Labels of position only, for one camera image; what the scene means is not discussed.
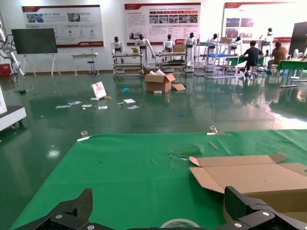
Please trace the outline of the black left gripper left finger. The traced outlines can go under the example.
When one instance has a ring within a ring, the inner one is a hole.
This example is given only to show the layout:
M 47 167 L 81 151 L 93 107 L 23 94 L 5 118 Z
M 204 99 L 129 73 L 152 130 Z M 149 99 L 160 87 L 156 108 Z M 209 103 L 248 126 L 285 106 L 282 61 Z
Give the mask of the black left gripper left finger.
M 76 199 L 58 203 L 47 215 L 29 222 L 19 230 L 104 230 L 92 223 L 93 190 L 86 188 Z

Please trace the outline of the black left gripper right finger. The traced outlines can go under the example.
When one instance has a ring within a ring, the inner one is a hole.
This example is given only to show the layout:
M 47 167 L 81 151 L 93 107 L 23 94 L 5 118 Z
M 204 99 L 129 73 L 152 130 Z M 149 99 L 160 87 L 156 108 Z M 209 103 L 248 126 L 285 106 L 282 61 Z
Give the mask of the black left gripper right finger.
M 305 230 L 307 224 L 277 212 L 263 200 L 224 190 L 224 210 L 232 219 L 218 230 Z

